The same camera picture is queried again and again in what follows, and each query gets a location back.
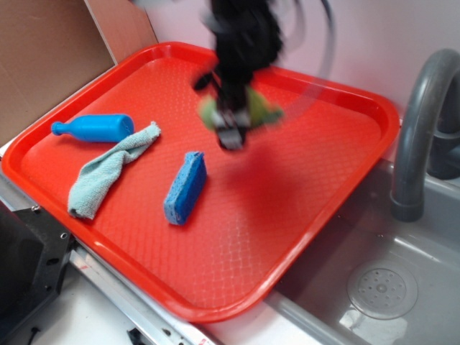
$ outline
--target blue sponge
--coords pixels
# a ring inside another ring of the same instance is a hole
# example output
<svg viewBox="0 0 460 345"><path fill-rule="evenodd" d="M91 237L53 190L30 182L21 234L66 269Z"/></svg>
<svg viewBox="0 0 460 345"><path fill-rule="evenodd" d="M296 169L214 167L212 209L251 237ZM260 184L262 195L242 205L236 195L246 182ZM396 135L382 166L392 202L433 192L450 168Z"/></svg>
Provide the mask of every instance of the blue sponge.
<svg viewBox="0 0 460 345"><path fill-rule="evenodd" d="M206 181L206 166L202 152L189 152L166 196L163 208L166 219L183 225L193 210Z"/></svg>

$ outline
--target white wall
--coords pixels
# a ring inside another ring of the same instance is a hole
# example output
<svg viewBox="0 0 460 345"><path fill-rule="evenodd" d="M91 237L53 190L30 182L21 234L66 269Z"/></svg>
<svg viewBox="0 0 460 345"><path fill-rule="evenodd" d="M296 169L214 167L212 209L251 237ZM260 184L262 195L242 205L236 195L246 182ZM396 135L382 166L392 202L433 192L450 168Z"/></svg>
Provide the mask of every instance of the white wall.
<svg viewBox="0 0 460 345"><path fill-rule="evenodd" d="M280 10L287 36L293 30L292 0ZM413 84L428 56L442 47L460 51L459 0L330 0L336 18L336 54L329 80L381 94L404 112ZM147 9L160 42L212 47L201 23L205 0L179 0ZM319 0L303 0L307 35L280 58L282 67L316 74L326 26Z"/></svg>

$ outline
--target tray rim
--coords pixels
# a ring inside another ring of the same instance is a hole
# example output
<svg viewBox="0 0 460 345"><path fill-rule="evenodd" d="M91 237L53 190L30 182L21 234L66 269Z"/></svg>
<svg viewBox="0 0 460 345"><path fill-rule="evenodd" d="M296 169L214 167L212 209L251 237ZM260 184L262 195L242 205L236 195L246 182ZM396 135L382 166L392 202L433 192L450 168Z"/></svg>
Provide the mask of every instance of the tray rim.
<svg viewBox="0 0 460 345"><path fill-rule="evenodd" d="M210 60L215 59L213 52L206 48L196 47L182 42L164 42L153 45L127 58L124 62L113 67L102 76L95 79L85 88L71 96L62 104L57 106L48 114L45 114L41 119L35 122L31 127L24 130L9 146L5 152L1 165L7 177L16 183L25 193L33 199L40 202L40 205L53 214L59 221L64 223L77 239L83 241L87 246L90 246L98 256L107 261L116 270L120 271L126 278L130 279L139 288L143 289L148 295L157 300L169 311L176 315L196 323L208 323L215 321L223 321L228 318L239 315L246 309L260 302L282 277L282 274L295 261L300 253L308 246L313 238L319 233L322 226L333 216L339 206L351 194L353 189L358 186L365 175L373 168L385 150L395 140L400 128L400 119L396 108L386 98L371 93L369 91L360 90L351 86L345 86L340 83L327 81L326 92L321 94L320 99L325 101L334 99L338 95L343 98L341 102L351 102L351 100L360 99L362 102L371 102L376 106L377 114L364 114L372 117L381 129L381 139L374 147L371 153L361 162L358 169L354 171L346 182L334 193L331 200L325 208L316 215L312 222L305 226L303 235L294 247L285 253L282 257L282 263L274 267L267 273L266 280L251 290L245 298L235 301L234 303L222 306L221 308L199 308L191 304L173 289L168 287L160 278L148 272L146 269L137 264L134 259L127 257L111 250L111 245L108 246L99 242L99 237L92 231L89 231L84 221L69 217L67 210L61 209L55 205L51 195L42 193L39 186L34 185L27 177L20 174L20 166L23 156L33 147L34 144L44 139L50 133L51 123L54 121L62 121L69 119L75 115L75 109L89 105L94 99L97 99L101 94L107 92L111 87L115 86L119 81L127 78L137 69L141 68L146 63L159 58L182 58L183 60L202 63L201 59L194 58L190 51L200 56L206 56ZM304 75L302 73L286 70L283 68L272 67L269 70L264 70L256 74L256 79L260 81L268 81L272 73L276 76L285 78L286 83L314 83L318 79ZM97 97L91 96L95 91L104 90L103 93L98 93ZM351 110L359 111L359 104L355 104ZM27 141L28 137L33 137L33 144Z"/></svg>

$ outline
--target light blue towel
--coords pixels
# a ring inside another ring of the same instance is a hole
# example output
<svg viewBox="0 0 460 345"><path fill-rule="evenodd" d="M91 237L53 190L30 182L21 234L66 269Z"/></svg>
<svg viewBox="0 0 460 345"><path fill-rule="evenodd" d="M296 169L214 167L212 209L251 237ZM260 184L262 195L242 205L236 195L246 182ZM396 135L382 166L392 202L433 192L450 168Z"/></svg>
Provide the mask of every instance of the light blue towel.
<svg viewBox="0 0 460 345"><path fill-rule="evenodd" d="M78 218L94 219L111 185L121 175L123 165L136 160L160 135L160 128L150 126L121 140L105 154L84 165L77 182L70 189L68 212Z"/></svg>

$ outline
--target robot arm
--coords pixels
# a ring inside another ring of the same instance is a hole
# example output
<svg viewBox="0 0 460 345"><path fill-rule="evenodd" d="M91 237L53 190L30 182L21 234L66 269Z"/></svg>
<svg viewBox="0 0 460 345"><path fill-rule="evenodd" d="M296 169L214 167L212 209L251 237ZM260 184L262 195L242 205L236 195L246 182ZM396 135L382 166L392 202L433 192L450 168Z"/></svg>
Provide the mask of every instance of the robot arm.
<svg viewBox="0 0 460 345"><path fill-rule="evenodd" d="M281 50L280 28L267 0L211 0L207 27L216 36L218 89L213 120L225 150L243 148L251 127L247 86L253 72L268 67Z"/></svg>

